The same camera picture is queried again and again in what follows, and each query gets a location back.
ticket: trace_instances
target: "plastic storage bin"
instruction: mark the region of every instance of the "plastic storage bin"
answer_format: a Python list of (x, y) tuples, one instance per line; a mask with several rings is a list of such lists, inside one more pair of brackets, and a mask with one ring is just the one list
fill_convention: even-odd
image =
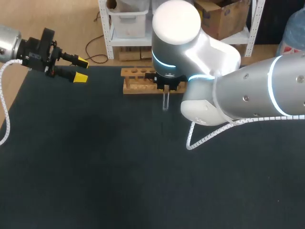
[(118, 38), (142, 38), (145, 37), (146, 15), (150, 1), (143, 1), (139, 6), (140, 12), (111, 12), (114, 31)]
[(294, 13), (288, 20), (276, 55), (305, 51), (305, 8)]

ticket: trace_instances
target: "wooden floor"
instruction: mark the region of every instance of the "wooden floor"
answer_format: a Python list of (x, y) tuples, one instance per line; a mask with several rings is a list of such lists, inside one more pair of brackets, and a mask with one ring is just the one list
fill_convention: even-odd
[[(93, 38), (102, 35), (101, 20), (93, 22), (99, 11), (97, 0), (0, 0), (2, 9), (0, 13), (0, 24), (15, 28), (22, 33), (22, 37), (40, 38), (43, 29), (55, 30), (55, 40), (64, 52), (77, 54), (82, 58), (87, 58), (85, 52), (86, 44)], [(103, 39), (94, 41), (88, 48), (90, 55), (106, 54)], [(250, 64), (274, 56), (276, 46), (256, 46), (251, 58), (243, 58), (242, 64)], [(66, 65), (63, 60), (58, 64)], [(129, 65), (129, 66), (149, 66), (151, 61), (119, 62), (109, 60), (100, 65)], [(24, 80), (27, 68), (22, 66), (12, 66), (4, 74), (2, 88), (10, 107)], [(0, 122), (4, 120), (2, 107), (0, 109)]]

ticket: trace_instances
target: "silver cylinder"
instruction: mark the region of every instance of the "silver cylinder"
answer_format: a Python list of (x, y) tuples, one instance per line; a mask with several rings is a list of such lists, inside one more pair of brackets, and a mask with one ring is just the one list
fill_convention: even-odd
[(217, 100), (231, 118), (305, 114), (305, 55), (272, 58), (220, 77)]
[(18, 30), (0, 25), (0, 62), (15, 59), (21, 42)]

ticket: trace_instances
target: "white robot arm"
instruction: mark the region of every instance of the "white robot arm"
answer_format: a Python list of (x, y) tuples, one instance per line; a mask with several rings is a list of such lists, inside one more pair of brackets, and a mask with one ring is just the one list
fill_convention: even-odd
[(305, 54), (239, 69), (232, 46), (208, 36), (196, 8), (183, 0), (162, 4), (153, 17), (153, 66), (162, 77), (185, 75), (182, 114), (200, 125), (241, 118), (305, 114)]

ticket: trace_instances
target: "cardboard box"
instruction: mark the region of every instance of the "cardboard box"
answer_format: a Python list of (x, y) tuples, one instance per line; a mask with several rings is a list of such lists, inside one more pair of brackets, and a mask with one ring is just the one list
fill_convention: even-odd
[(245, 27), (250, 0), (196, 0), (203, 31), (222, 40)]

